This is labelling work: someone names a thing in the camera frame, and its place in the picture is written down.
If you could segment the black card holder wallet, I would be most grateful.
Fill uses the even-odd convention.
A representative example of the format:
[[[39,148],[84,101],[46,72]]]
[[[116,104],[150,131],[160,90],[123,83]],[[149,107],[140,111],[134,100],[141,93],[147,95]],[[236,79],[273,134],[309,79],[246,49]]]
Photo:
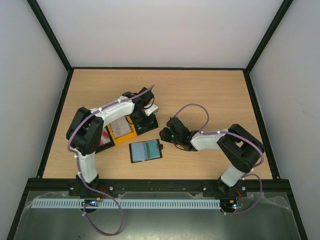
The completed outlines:
[[[130,162],[140,163],[163,157],[163,144],[159,139],[134,142],[129,144]]]

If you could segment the teal credit card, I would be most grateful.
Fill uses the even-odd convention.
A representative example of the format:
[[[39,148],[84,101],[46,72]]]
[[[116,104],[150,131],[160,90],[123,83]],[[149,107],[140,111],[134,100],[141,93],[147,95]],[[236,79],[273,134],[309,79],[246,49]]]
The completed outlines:
[[[162,152],[158,147],[158,140],[150,140],[145,143],[146,147],[146,160],[160,159],[162,157]]]

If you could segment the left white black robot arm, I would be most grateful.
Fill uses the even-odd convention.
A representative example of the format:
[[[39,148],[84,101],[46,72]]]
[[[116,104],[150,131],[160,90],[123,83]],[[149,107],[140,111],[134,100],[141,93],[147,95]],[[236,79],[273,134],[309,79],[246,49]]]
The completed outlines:
[[[67,130],[67,150],[74,153],[77,176],[87,184],[98,177],[95,154],[100,147],[103,129],[111,122],[129,117],[134,127],[150,129],[158,107],[154,105],[153,87],[142,88],[138,93],[123,93],[115,101],[99,108],[77,110]]]

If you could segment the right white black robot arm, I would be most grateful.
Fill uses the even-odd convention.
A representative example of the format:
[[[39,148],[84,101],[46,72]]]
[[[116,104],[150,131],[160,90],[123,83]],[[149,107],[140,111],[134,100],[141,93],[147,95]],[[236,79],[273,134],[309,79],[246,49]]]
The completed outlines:
[[[218,179],[218,191],[229,196],[239,180],[264,162],[265,147],[239,124],[221,131],[190,131],[178,117],[171,118],[159,132],[164,142],[180,146],[188,152],[221,150],[230,161],[230,166]]]

